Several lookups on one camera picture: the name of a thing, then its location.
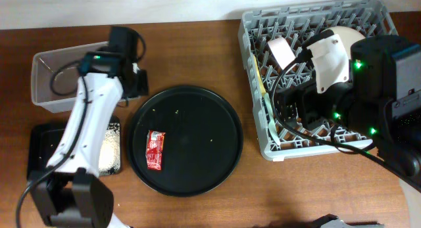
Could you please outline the mint green spatula utensil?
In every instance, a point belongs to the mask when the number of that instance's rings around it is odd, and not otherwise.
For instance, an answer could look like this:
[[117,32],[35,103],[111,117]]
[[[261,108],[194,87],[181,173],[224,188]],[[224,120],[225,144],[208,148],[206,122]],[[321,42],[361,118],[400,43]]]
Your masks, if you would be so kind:
[[263,95],[263,99],[264,99],[264,103],[265,103],[267,113],[268,113],[268,117],[269,117],[269,122],[268,122],[269,135],[271,136],[271,138],[275,142],[275,144],[277,146],[280,146],[281,142],[280,142],[280,138],[278,137],[278,133],[277,133],[277,129],[276,129],[276,123],[275,123],[275,120],[274,120],[274,113],[273,113],[272,105],[271,105],[271,102],[270,102],[269,93],[265,93]]

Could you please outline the yellow spatula utensil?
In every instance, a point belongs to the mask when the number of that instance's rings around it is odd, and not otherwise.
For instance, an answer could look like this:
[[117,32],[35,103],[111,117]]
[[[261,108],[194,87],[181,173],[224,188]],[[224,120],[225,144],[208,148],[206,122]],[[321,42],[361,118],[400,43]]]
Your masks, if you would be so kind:
[[262,96],[265,96],[266,89],[264,88],[264,85],[262,83],[257,58],[255,56],[253,56],[253,60],[254,60],[255,75],[256,75],[256,78],[257,78],[257,83],[258,83],[258,86],[259,86],[259,89],[260,89],[260,93],[261,93]]

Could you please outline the pink bowl with rice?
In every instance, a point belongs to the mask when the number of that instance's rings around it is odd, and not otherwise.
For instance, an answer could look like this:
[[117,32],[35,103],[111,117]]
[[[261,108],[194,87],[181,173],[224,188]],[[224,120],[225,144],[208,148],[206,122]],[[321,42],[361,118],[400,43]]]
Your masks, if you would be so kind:
[[289,46],[289,43],[283,37],[270,40],[268,46],[282,70],[295,60],[295,55]]

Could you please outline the beige bowl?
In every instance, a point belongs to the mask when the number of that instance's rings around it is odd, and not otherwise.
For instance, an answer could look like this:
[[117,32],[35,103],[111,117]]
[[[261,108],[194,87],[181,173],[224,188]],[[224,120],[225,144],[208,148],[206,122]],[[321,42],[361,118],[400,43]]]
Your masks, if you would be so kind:
[[352,44],[365,39],[364,35],[349,27],[334,26],[326,29],[326,31],[328,30],[331,30],[334,34],[337,34],[341,38],[344,47],[348,49],[351,48]]

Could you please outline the red snack wrapper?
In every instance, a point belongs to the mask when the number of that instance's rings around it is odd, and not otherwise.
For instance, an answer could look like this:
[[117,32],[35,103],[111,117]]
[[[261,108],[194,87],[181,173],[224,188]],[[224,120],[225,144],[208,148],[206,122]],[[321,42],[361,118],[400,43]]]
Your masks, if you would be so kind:
[[146,163],[148,170],[162,170],[162,152],[164,148],[165,133],[149,130],[146,144]]

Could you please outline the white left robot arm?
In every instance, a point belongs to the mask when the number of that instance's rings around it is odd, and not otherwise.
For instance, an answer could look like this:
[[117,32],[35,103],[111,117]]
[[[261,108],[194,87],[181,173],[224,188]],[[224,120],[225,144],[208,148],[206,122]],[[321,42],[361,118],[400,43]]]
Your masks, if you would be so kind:
[[149,93],[147,72],[138,66],[144,57],[139,48],[146,48],[139,33],[113,26],[107,46],[59,68],[76,67],[76,100],[46,168],[28,178],[16,207],[17,227],[27,195],[48,227],[125,227],[114,213],[112,191],[99,179],[99,159],[118,102]]

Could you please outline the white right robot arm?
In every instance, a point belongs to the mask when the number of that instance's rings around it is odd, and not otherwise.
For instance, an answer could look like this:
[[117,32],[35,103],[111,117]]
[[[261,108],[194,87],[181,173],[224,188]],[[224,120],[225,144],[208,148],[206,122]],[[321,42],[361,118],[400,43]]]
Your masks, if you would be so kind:
[[270,104],[289,129],[298,117],[306,130],[317,120],[371,139],[363,148],[329,139],[345,154],[359,154],[400,180],[412,227],[420,226],[420,46],[398,35],[365,37],[345,48],[339,34],[311,37],[282,68],[314,68],[314,77],[291,90],[273,88]]

